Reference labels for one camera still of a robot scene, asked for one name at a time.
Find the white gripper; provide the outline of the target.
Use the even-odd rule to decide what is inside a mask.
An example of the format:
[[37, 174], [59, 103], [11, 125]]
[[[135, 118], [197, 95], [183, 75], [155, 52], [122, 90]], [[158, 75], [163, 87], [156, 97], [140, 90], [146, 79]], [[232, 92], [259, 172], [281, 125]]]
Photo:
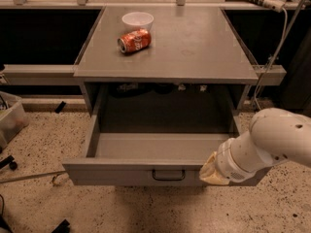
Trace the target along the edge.
[[234, 138], [223, 142], [217, 152], [213, 151], [199, 171], [199, 178], [208, 184], [228, 185], [229, 182], [243, 183], [252, 178], [255, 172], [243, 170], [231, 153]]

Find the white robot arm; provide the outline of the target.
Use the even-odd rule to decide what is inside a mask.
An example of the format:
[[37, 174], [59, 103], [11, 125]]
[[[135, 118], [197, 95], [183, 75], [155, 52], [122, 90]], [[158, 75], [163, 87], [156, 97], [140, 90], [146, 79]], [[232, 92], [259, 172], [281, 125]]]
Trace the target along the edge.
[[287, 161], [311, 167], [311, 118], [269, 108], [252, 117], [246, 132], [220, 144], [199, 178], [215, 185], [243, 183], [259, 170]]

